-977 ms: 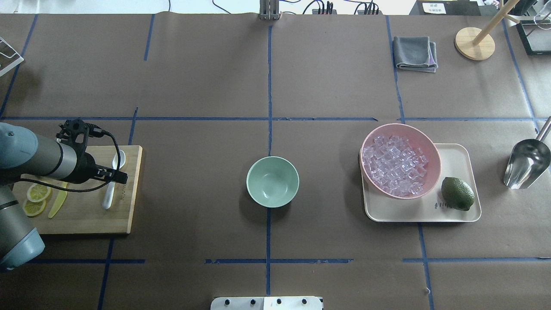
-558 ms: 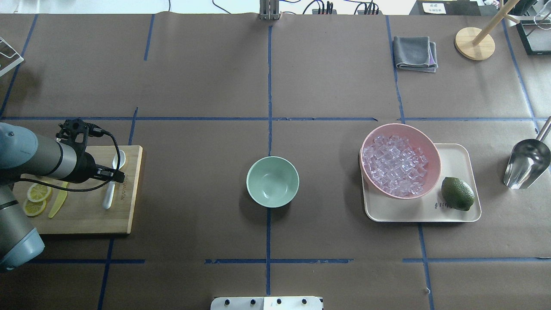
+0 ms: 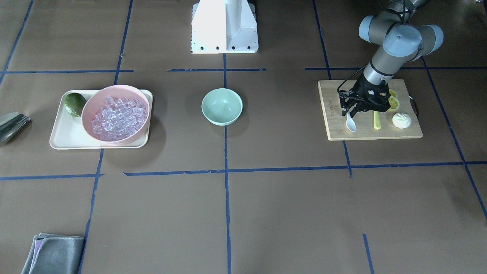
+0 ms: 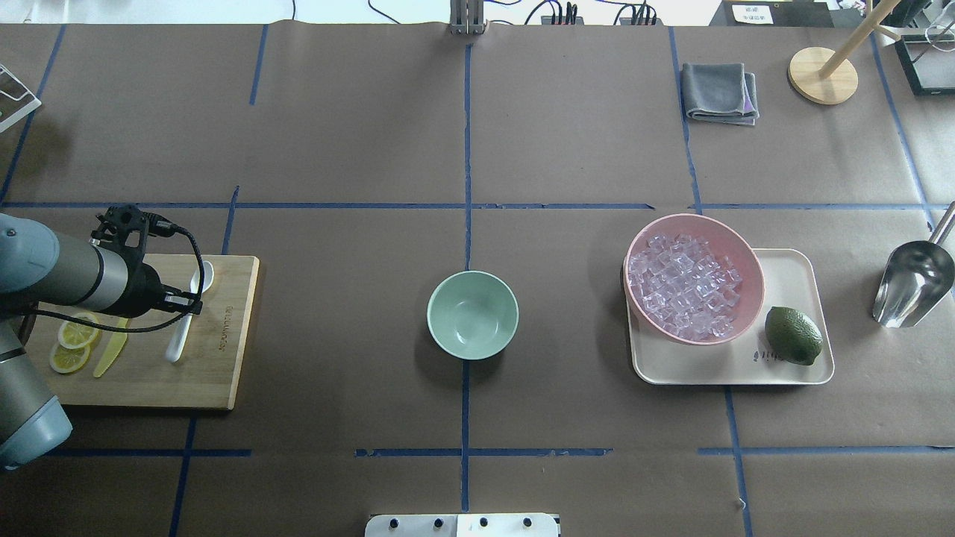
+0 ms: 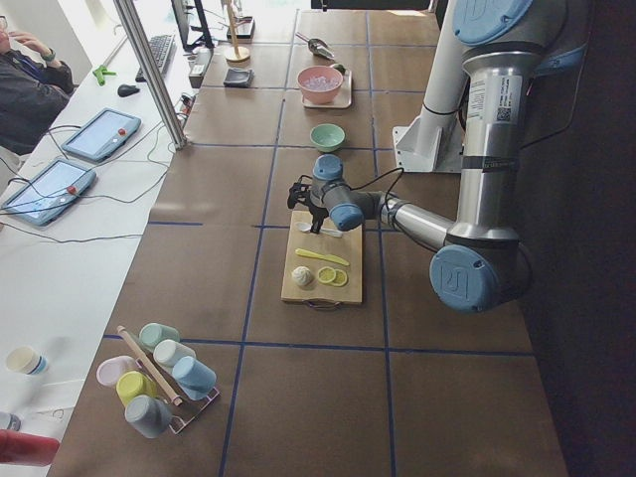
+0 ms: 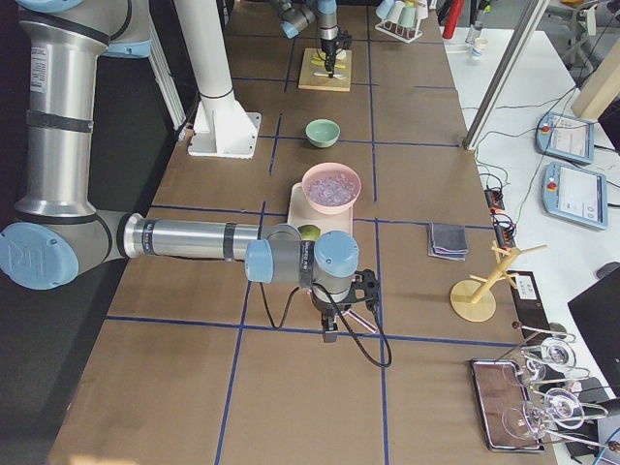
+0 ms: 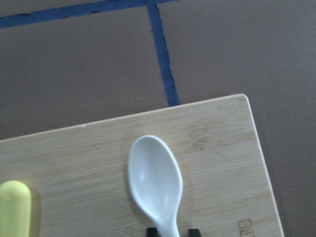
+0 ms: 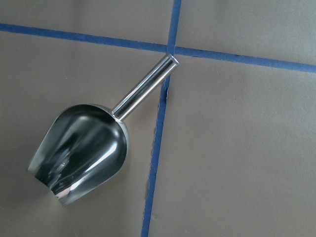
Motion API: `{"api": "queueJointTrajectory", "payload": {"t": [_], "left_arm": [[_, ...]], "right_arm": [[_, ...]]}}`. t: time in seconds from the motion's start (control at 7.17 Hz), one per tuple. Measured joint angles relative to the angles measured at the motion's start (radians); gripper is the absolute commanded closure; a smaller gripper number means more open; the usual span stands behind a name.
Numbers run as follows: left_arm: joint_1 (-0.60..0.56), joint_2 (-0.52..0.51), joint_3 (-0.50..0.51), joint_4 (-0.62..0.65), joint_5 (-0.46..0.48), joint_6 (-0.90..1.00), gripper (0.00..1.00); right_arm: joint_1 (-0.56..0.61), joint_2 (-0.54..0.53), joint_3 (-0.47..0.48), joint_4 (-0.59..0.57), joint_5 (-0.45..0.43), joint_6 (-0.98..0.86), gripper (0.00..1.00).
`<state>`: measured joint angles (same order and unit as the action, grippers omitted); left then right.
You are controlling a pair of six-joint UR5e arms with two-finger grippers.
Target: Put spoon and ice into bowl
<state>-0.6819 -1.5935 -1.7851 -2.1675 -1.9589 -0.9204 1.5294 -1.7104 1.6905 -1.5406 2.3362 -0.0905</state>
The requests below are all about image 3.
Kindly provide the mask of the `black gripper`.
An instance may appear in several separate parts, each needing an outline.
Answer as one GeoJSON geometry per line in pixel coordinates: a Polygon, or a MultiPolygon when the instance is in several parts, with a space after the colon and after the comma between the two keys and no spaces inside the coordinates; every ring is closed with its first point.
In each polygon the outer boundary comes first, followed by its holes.
{"type": "Polygon", "coordinates": [[[370,110],[386,112],[390,108],[388,98],[391,95],[388,90],[385,80],[380,80],[379,85],[374,85],[364,76],[360,76],[350,90],[339,89],[342,116],[350,114],[351,118],[354,118],[358,112],[370,110]]]}

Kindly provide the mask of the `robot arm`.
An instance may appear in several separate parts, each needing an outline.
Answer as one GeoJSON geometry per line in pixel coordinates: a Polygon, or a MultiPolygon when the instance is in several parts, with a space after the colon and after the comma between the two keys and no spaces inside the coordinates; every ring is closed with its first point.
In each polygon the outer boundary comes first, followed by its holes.
{"type": "Polygon", "coordinates": [[[431,54],[442,45],[444,33],[439,26],[409,24],[409,19],[426,4],[426,0],[390,0],[381,6],[380,14],[362,20],[360,38],[379,48],[359,70],[360,77],[352,88],[337,88],[343,116],[391,109],[388,82],[405,63],[431,54]]]}

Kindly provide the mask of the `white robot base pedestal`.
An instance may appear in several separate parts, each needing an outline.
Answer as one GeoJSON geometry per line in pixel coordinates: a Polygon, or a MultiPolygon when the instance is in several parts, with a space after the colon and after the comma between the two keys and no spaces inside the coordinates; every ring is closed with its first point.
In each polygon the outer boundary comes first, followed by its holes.
{"type": "Polygon", "coordinates": [[[200,0],[193,5],[192,54],[248,54],[259,50],[255,5],[247,0],[200,0]]]}

